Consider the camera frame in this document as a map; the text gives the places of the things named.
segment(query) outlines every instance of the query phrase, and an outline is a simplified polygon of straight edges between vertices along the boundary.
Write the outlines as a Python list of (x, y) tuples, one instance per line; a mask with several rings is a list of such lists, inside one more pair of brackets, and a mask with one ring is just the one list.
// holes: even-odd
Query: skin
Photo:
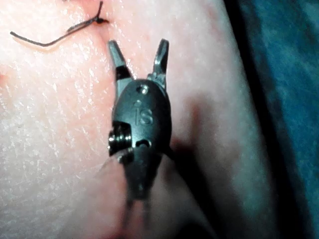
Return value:
[(194, 155), (228, 238), (276, 238), (267, 155), (236, 42), (220, 0), (104, 2), (110, 24), (50, 42), (96, 14), (95, 0), (0, 2), (0, 232), (3, 238), (169, 238), (189, 220), (210, 228), (163, 159), (150, 229), (141, 203), (122, 228), (126, 182), (108, 158), (117, 40), (134, 77), (170, 42), (167, 92), (173, 150)]

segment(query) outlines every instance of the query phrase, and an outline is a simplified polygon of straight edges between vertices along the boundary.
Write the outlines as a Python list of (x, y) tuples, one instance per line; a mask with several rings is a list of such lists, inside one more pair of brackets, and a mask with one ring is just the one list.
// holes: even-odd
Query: black suture thread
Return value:
[(67, 34), (59, 37), (58, 39), (54, 40), (54, 41), (51, 41), (49, 43), (41, 43), (41, 42), (38, 42), (38, 41), (33, 41), (33, 40), (30, 40), (26, 37), (23, 37), (23, 36), (20, 36), (18, 34), (16, 34), (15, 32), (11, 31), (10, 34), (12, 36), (15, 36), (17, 38), (19, 38), (20, 40), (23, 40), (23, 41), (26, 41), (26, 42), (29, 42), (31, 44), (34, 44), (34, 45), (38, 45), (38, 46), (43, 46), (43, 47), (46, 47), (46, 46), (51, 46), (53, 44), (55, 44), (56, 42), (62, 40), (63, 38), (81, 30), (81, 29), (84, 29), (86, 28), (87, 26), (91, 25), (93, 22), (97, 22), (98, 24), (101, 24), (101, 23), (110, 23), (108, 20), (106, 19), (103, 19), (103, 18), (100, 18), (100, 13), (101, 13), (101, 8), (102, 8), (102, 5), (103, 5), (103, 1), (100, 1), (100, 6), (99, 6), (99, 10), (98, 10), (98, 13), (96, 14), (96, 16), (94, 18), (91, 18), (87, 21), (84, 21), (84, 22), (81, 22), (79, 24), (76, 24), (72, 27), (70, 27), (69, 29), (67, 29)]

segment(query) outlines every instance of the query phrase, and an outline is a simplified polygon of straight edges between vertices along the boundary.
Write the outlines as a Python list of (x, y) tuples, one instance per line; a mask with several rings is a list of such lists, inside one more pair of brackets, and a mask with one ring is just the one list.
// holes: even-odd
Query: blue fabric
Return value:
[(237, 4), (305, 237), (319, 239), (319, 1)]

